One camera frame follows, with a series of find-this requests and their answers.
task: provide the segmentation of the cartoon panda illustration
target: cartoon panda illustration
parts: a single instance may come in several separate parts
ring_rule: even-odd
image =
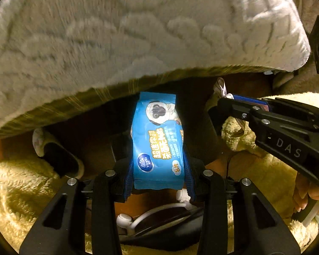
[[[177,124],[181,125],[175,105],[165,104],[160,101],[152,101],[146,108],[148,119],[155,125],[164,124],[166,121],[174,120]]]

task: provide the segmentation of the pillow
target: pillow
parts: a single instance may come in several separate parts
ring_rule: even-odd
[[[189,76],[293,71],[292,0],[2,0],[0,137]]]

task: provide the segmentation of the blue plastic package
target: blue plastic package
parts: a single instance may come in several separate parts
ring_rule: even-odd
[[[140,94],[131,129],[135,189],[183,188],[183,129],[175,100],[172,94]]]

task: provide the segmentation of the white fluffy blanket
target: white fluffy blanket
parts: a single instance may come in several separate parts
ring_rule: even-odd
[[[90,88],[194,67],[293,71],[309,53],[292,0],[2,0],[0,127]]]

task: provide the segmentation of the yellow plush blanket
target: yellow plush blanket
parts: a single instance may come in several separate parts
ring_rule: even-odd
[[[285,98],[319,107],[319,94],[305,93]],[[296,172],[258,148],[254,143],[254,133],[248,127],[242,137],[231,138],[230,135],[236,130],[238,128],[235,120],[229,118],[224,124],[222,136],[232,150],[241,151],[232,159],[231,164],[234,165],[232,171],[236,168],[239,171],[242,168],[242,176],[252,179],[283,219],[289,223],[293,209],[291,200]],[[39,159],[33,151],[19,152],[9,160],[0,162],[0,231],[16,251],[19,250],[38,215],[65,181],[60,179],[48,163]],[[229,210],[229,242],[232,241],[231,215]],[[289,228],[302,250],[315,238],[318,230],[315,221],[307,228],[300,223],[292,222]],[[85,239],[86,251],[91,252],[90,235],[86,234]],[[197,246],[195,244],[175,254],[196,254]],[[130,246],[122,246],[122,250],[124,255],[173,254],[173,252]]]

